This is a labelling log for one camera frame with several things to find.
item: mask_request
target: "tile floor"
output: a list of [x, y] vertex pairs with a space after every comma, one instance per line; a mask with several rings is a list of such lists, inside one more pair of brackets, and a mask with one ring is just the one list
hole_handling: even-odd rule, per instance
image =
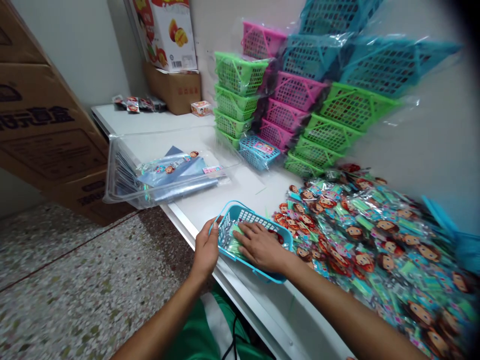
[[0, 359], [108, 359], [187, 277], [157, 207], [101, 228], [47, 203], [0, 221]]

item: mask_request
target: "hand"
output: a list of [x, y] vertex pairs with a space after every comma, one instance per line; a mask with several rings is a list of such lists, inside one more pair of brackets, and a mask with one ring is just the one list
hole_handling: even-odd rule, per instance
[[215, 218], [208, 220], [195, 238], [195, 258], [191, 274], [200, 276], [203, 280], [214, 272], [219, 259], [219, 224], [222, 219], [223, 216], [220, 216], [216, 222], [214, 222]]
[[242, 235], [238, 231], [233, 232], [235, 239], [243, 245], [239, 250], [256, 267], [268, 272], [282, 274], [291, 256], [295, 258], [295, 255], [285, 250], [275, 236], [268, 232], [263, 225], [257, 222], [244, 222], [239, 223], [238, 227], [245, 234]]

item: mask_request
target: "left hand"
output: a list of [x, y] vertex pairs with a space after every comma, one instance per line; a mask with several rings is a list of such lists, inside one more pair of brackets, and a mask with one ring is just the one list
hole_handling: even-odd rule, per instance
[[206, 280], [215, 269], [219, 259], [219, 225], [223, 216], [214, 223], [215, 218], [207, 221], [195, 239], [195, 258], [191, 267], [193, 276]]

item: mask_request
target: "cardboard box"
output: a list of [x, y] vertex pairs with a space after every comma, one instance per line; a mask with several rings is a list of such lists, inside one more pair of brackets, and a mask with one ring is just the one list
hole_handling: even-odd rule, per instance
[[105, 170], [108, 149], [54, 68], [0, 64], [0, 167], [49, 190]]
[[151, 63], [168, 72], [197, 69], [189, 0], [130, 0]]
[[106, 177], [107, 171], [100, 171], [79, 180], [61, 184], [42, 192], [42, 195], [94, 223], [107, 226], [137, 209], [127, 202], [107, 204], [102, 201]]
[[162, 72], [145, 62], [143, 72], [152, 95], [166, 102], [168, 110], [175, 115], [191, 112], [191, 104], [202, 98], [200, 74], [194, 72]]
[[0, 0], [0, 63], [49, 64], [13, 5]]

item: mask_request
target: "white box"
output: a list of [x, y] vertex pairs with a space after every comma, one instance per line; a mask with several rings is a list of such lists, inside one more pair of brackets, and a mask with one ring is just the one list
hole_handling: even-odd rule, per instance
[[130, 0], [148, 59], [176, 73], [197, 70], [189, 0]]

